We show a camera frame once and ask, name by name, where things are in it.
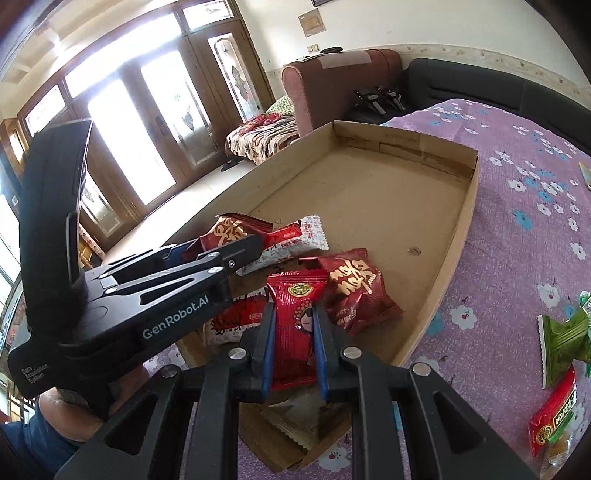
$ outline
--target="human hand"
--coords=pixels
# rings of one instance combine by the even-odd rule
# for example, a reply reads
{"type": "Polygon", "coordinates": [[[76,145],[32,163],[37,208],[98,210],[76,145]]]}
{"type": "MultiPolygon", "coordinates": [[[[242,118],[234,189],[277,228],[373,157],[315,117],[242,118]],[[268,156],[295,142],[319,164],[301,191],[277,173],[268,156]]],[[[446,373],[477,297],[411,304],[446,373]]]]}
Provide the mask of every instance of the human hand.
{"type": "MultiPolygon", "coordinates": [[[[111,405],[109,416],[112,417],[149,378],[150,374],[143,365],[121,377],[118,380],[121,394],[111,405]]],[[[61,436],[74,442],[87,442],[104,424],[88,410],[66,403],[56,388],[41,394],[38,405],[47,423],[61,436]]]]}

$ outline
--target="red snack package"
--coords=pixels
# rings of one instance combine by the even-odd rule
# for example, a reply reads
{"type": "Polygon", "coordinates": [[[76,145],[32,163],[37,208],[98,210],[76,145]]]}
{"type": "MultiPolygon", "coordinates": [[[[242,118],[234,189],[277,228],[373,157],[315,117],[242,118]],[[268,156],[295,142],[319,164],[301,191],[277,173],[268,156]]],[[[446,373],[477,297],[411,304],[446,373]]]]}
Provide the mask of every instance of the red snack package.
{"type": "Polygon", "coordinates": [[[560,427],[576,402],[577,384],[574,368],[571,365],[550,398],[530,420],[530,449],[533,457],[536,457],[544,448],[548,438],[560,427]]]}
{"type": "Polygon", "coordinates": [[[265,287],[234,299],[232,306],[203,326],[206,345],[239,342],[245,330],[261,324],[267,304],[265,287]]]}
{"type": "Polygon", "coordinates": [[[290,225],[269,233],[258,260],[236,271],[247,275],[261,268],[296,258],[311,250],[328,250],[329,244],[318,215],[308,215],[290,225]]]}
{"type": "Polygon", "coordinates": [[[247,235],[260,235],[263,239],[273,231],[273,224],[241,213],[224,213],[217,217],[211,230],[200,238],[203,251],[219,248],[247,235]]]}
{"type": "Polygon", "coordinates": [[[322,296],[327,280],[321,269],[267,278],[276,309],[273,390],[316,382],[312,305],[322,296]]]}
{"type": "Polygon", "coordinates": [[[355,248],[315,260],[329,273],[326,311],[330,319],[351,335],[383,322],[402,309],[388,296],[380,270],[368,260],[365,248],[355,248]]]}

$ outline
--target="cardboard tray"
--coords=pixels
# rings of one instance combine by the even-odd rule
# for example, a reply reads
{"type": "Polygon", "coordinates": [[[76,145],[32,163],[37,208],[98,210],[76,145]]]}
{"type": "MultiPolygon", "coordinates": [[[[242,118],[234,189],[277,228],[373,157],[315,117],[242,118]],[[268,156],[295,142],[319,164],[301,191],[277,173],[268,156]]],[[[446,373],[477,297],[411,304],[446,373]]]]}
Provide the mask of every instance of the cardboard tray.
{"type": "MultiPolygon", "coordinates": [[[[320,215],[330,252],[367,248],[384,275],[388,294],[404,310],[402,319],[361,332],[356,344],[385,362],[403,365],[452,279],[477,187],[475,150],[426,134],[337,121],[248,173],[172,240],[207,232],[215,216],[225,212],[248,213],[279,226],[320,215]]],[[[233,293],[263,286],[268,273],[233,278],[233,293]]],[[[205,363],[211,354],[199,332],[179,342],[179,348],[191,367],[205,363]]],[[[343,410],[307,450],[272,427],[260,406],[241,407],[242,440],[274,472],[309,465],[349,428],[350,416],[343,410]]]]}

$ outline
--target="purple bedsheet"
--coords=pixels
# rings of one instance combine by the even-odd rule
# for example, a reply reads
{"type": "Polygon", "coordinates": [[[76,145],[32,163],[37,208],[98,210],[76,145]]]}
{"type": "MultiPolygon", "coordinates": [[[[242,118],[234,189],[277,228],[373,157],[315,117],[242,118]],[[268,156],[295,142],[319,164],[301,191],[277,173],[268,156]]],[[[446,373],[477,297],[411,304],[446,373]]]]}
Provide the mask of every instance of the purple bedsheet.
{"type": "MultiPolygon", "coordinates": [[[[529,120],[459,99],[387,125],[479,152],[478,199],[466,245],[411,360],[435,368],[539,473],[541,455],[531,458],[527,424],[551,391],[541,388],[537,316],[566,319],[581,290],[591,290],[591,192],[578,166],[591,166],[591,158],[529,120]]],[[[151,370],[169,361],[155,359],[151,370]]],[[[584,365],[575,363],[578,441],[589,425],[591,391],[584,365]]],[[[239,442],[239,477],[349,480],[351,457],[345,437],[305,472],[275,476],[239,442]]]]}

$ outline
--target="door handle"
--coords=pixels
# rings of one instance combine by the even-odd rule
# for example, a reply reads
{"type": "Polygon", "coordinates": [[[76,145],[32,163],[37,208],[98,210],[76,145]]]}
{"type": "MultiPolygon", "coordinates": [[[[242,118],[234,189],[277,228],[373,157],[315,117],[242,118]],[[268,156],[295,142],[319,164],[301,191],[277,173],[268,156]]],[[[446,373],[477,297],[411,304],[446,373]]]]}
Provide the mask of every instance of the door handle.
{"type": "Polygon", "coordinates": [[[168,126],[166,125],[166,120],[162,118],[161,115],[157,116],[154,121],[158,126],[158,130],[160,130],[160,134],[162,136],[167,135],[170,131],[168,130],[168,126]]]}

